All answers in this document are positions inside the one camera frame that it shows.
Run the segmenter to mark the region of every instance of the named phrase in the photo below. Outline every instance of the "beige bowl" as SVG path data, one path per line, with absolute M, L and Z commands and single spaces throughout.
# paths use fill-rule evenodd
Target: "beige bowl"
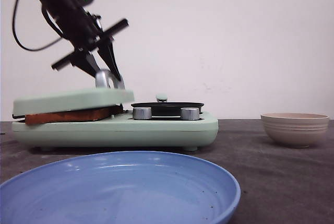
M 266 113 L 261 119 L 270 138 L 293 147 L 324 140 L 329 122 L 328 116 L 308 113 Z

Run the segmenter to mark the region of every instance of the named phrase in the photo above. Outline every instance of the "blue plate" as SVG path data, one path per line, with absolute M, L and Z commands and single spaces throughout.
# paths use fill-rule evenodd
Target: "blue plate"
M 240 187 L 196 157 L 110 152 L 50 163 L 0 187 L 3 224 L 227 223 Z

